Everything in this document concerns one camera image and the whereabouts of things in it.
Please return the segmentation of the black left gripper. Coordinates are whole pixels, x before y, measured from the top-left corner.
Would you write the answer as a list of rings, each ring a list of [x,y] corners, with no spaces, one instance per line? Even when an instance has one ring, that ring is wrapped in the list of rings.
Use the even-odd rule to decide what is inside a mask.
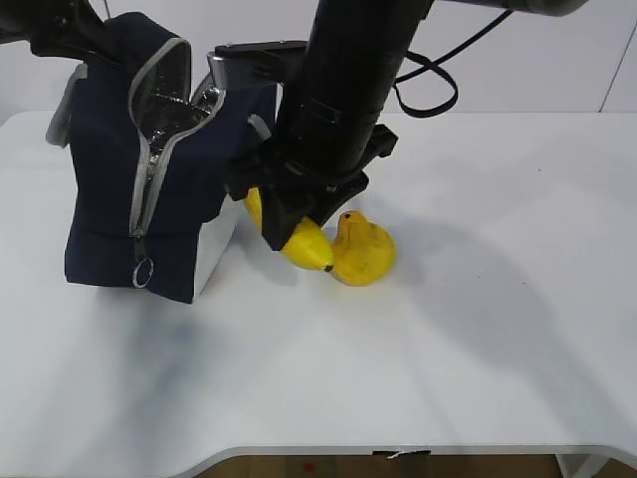
[[[38,57],[85,61],[98,57],[117,64],[120,51],[89,1],[40,1],[42,8],[29,43]]]

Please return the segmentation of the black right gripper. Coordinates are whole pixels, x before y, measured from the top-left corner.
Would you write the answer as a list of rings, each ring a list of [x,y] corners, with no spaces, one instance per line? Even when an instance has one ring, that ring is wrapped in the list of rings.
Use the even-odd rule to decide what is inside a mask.
[[[375,158],[389,156],[398,136],[378,124],[360,159],[344,170],[326,163],[307,164],[301,157],[284,158],[282,146],[271,138],[245,149],[225,166],[223,182],[234,199],[261,187],[262,236],[273,251],[281,251],[304,218],[322,228],[347,201],[364,191],[364,172]]]

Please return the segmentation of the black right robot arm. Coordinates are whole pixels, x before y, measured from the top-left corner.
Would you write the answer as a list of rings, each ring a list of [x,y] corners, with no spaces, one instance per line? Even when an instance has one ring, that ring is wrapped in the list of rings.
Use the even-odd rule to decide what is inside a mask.
[[[225,91],[283,90],[271,135],[230,162],[234,199],[258,188],[262,234],[281,250],[303,219],[324,224],[368,185],[365,167],[396,135],[379,122],[404,61],[446,78],[441,60],[410,51],[428,1],[321,1],[305,41],[218,46],[208,56]]]

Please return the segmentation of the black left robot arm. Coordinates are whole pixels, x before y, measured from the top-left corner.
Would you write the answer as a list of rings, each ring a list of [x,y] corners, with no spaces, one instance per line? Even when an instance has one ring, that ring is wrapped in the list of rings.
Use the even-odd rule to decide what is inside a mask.
[[[1,43],[22,41],[38,57],[120,60],[114,38],[88,1],[3,1]]]

